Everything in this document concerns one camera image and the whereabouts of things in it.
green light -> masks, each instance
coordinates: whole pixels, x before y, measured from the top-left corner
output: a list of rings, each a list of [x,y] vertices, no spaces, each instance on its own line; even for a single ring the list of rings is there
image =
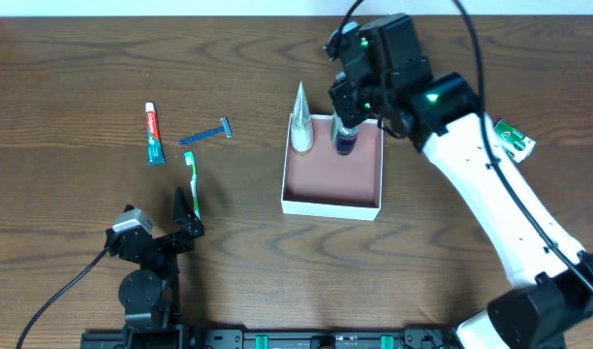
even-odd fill
[[[427,98],[430,103],[436,103],[436,100],[439,99],[439,95],[436,93],[428,93],[425,95],[425,98]]]

wooden table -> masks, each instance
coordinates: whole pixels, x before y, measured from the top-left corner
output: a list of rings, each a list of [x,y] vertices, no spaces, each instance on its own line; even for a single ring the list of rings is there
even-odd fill
[[[190,170],[177,140],[228,115],[234,138],[195,145],[206,236],[182,255],[186,320],[272,328],[453,323],[510,286],[487,237],[409,142],[386,140],[376,222],[283,215],[287,117],[305,84],[329,111],[339,71],[321,46],[339,18],[0,18],[0,348],[101,250],[126,204],[171,222]],[[459,17],[417,17],[437,73],[475,81]],[[476,18],[487,109],[537,140],[521,168],[593,251],[593,17]],[[167,163],[148,167],[144,102]],[[56,302],[27,348],[117,330],[122,278],[106,258]],[[593,319],[567,335],[593,348]]]

blue razor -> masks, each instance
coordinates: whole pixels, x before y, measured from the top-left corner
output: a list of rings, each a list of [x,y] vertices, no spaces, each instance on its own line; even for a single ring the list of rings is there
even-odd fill
[[[223,124],[222,127],[217,127],[215,129],[211,129],[208,131],[204,131],[202,133],[198,133],[197,135],[193,135],[191,137],[187,137],[186,139],[182,139],[179,141],[180,145],[185,145],[188,143],[193,143],[197,141],[201,141],[208,137],[212,137],[214,135],[220,134],[222,132],[226,133],[227,138],[232,137],[232,129],[230,128],[230,122],[228,122],[228,118],[226,116],[221,118],[221,123]]]

green toothbrush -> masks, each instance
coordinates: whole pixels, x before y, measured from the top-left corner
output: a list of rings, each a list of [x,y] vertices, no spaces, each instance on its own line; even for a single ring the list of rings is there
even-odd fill
[[[198,169],[196,168],[196,157],[193,155],[193,151],[187,151],[184,153],[184,162],[187,166],[190,166],[193,169],[193,174],[191,175],[191,195],[193,196],[193,211],[195,211],[196,215],[199,219],[200,217],[200,206],[198,205],[198,190],[197,190],[197,181],[198,181]]]

white background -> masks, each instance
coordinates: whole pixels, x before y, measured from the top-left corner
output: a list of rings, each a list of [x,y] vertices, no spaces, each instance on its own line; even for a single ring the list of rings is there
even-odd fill
[[[0,16],[340,16],[354,0],[0,0]],[[463,0],[473,15],[593,15],[593,0]],[[365,0],[356,15],[456,14],[451,0]]]

